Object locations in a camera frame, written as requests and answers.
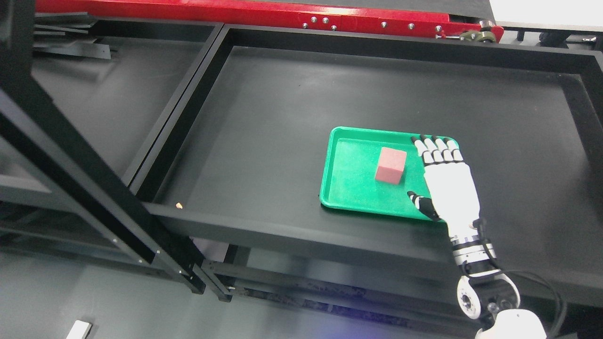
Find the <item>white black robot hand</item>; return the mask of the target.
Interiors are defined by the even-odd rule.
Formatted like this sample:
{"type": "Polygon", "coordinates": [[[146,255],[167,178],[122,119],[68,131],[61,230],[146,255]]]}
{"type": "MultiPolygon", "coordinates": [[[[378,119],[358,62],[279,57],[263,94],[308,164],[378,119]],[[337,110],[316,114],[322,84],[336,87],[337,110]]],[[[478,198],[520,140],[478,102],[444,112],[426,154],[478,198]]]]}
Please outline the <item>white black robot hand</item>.
{"type": "Polygon", "coordinates": [[[408,191],[413,205],[429,219],[446,223],[451,241],[478,236],[480,200],[457,141],[427,135],[411,141],[423,161],[429,191],[428,197],[408,191]]]}

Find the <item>white robot forearm wrist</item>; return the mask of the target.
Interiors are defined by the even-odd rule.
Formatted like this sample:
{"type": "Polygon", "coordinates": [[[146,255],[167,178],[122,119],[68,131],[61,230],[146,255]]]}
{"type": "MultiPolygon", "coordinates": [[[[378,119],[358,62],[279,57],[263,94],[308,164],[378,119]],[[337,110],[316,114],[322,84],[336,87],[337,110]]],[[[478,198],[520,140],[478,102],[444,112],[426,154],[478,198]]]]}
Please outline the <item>white robot forearm wrist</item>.
{"type": "Polygon", "coordinates": [[[496,262],[484,221],[473,221],[476,234],[452,242],[455,263],[461,271],[456,298],[461,311],[480,324],[476,339],[546,339],[540,318],[521,308],[519,290],[496,262]]]}

